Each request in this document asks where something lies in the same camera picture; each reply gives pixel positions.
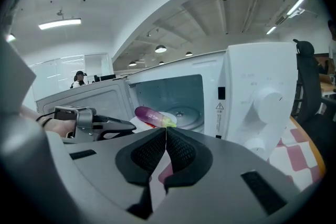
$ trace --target computer monitor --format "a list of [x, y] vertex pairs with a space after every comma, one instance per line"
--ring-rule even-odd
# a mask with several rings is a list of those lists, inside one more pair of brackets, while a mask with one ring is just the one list
[[108, 80], [108, 79], [115, 79], [115, 75], [107, 75], [107, 76], [101, 76], [100, 80], [104, 81], [104, 80]]
[[94, 75], [93, 77], [95, 79], [95, 82], [99, 82], [100, 81], [100, 78], [97, 75]]

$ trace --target wrist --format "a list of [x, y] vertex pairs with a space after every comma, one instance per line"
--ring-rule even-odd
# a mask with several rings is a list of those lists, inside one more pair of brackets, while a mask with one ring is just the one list
[[41, 119], [37, 121], [38, 125], [40, 125], [43, 129], [48, 131], [48, 125], [52, 121], [51, 118], [43, 116]]

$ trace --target black rubber pad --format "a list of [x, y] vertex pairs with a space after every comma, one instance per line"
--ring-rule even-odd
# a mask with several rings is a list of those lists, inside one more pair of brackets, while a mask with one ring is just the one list
[[147, 186], [151, 174], [161, 160], [166, 143], [166, 129], [155, 128], [142, 139], [120, 149], [115, 164], [129, 183]]
[[81, 158], [85, 158], [85, 157], [88, 157], [94, 154], [97, 154], [97, 152], [95, 152], [94, 150], [87, 150], [87, 151], [70, 153], [70, 157], [72, 159], [81, 159]]
[[184, 135], [178, 128], [167, 127], [166, 149], [174, 172], [164, 181], [166, 191], [171, 187], [194, 185], [212, 166], [211, 151], [199, 141]]
[[256, 171], [241, 175], [247, 186], [253, 192], [268, 215], [278, 211], [286, 202], [273, 190], [273, 188]]

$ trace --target black strap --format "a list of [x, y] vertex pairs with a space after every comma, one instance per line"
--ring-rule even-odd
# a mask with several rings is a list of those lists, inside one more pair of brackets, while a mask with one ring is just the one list
[[52, 118], [48, 118], [45, 120], [44, 123], [42, 123], [42, 128], [44, 128], [44, 126], [46, 126], [46, 124], [48, 123], [48, 121], [52, 120]]
[[54, 112], [51, 112], [51, 113], [42, 115], [42, 116], [40, 116], [40, 117], [38, 117], [38, 118], [36, 119], [36, 122], [38, 122], [42, 117], [49, 116], [49, 115], [54, 114], [54, 113], [56, 113], [56, 112], [57, 112], [57, 111], [54, 111]]

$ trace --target warning label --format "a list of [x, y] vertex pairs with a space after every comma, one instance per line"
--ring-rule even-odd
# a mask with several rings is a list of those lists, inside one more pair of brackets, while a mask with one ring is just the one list
[[216, 122], [216, 130], [217, 130], [217, 133], [219, 134], [219, 128], [220, 128], [220, 122], [222, 121], [222, 115], [221, 114], [217, 114], [217, 122]]
[[224, 109], [224, 107], [222, 106], [221, 103], [219, 103], [218, 106], [216, 107], [216, 109]]

